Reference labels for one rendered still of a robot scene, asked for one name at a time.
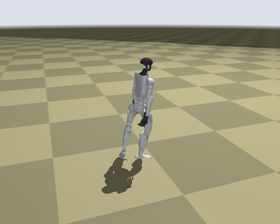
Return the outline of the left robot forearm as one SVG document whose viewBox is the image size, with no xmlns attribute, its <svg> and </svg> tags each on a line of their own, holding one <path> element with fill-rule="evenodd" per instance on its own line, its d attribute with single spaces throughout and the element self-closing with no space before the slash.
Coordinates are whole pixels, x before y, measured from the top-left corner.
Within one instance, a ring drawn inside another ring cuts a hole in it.
<svg viewBox="0 0 280 224">
<path fill-rule="evenodd" d="M 132 91 L 132 93 L 133 93 L 133 100 L 134 100 L 134 103 L 135 103 L 135 102 L 137 102 L 138 97 L 136 97 L 136 93 L 135 93 L 134 90 Z"/>
</svg>

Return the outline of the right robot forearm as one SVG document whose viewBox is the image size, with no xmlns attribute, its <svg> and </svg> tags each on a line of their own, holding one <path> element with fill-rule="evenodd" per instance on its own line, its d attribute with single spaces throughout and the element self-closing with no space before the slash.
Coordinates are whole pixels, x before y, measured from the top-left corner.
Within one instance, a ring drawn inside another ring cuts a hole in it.
<svg viewBox="0 0 280 224">
<path fill-rule="evenodd" d="M 153 97 L 150 96 L 148 98 L 148 101 L 146 102 L 146 108 L 145 108 L 145 112 L 146 112 L 146 115 L 145 116 L 149 116 L 150 112 L 151 112 L 151 105 L 152 105 L 152 102 L 153 102 Z"/>
</svg>

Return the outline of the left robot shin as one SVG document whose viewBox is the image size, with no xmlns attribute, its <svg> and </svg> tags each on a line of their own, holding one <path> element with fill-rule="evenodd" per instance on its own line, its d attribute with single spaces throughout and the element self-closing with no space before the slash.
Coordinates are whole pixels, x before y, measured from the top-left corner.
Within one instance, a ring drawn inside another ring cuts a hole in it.
<svg viewBox="0 0 280 224">
<path fill-rule="evenodd" d="M 126 146 L 129 140 L 130 133 L 126 132 L 127 126 L 125 127 L 124 136 L 123 136 L 123 149 L 122 151 L 126 151 Z"/>
</svg>

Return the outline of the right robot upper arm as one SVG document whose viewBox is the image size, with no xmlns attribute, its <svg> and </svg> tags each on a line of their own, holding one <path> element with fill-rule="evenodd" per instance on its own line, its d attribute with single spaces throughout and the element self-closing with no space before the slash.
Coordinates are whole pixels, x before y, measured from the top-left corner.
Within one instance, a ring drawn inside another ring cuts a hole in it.
<svg viewBox="0 0 280 224">
<path fill-rule="evenodd" d="M 148 98 L 151 96 L 153 92 L 154 80 L 150 77 L 147 77 L 146 84 L 147 84 L 147 100 L 148 100 Z"/>
</svg>

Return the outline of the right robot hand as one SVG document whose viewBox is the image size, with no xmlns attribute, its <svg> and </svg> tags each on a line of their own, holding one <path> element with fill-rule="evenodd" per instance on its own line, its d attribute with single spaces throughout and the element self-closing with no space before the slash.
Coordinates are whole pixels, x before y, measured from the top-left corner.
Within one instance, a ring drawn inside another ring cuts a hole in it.
<svg viewBox="0 0 280 224">
<path fill-rule="evenodd" d="M 144 113 L 144 118 L 141 120 L 141 122 L 138 124 L 139 126 L 145 126 L 145 124 L 147 124 L 147 116 L 146 115 L 146 112 Z"/>
</svg>

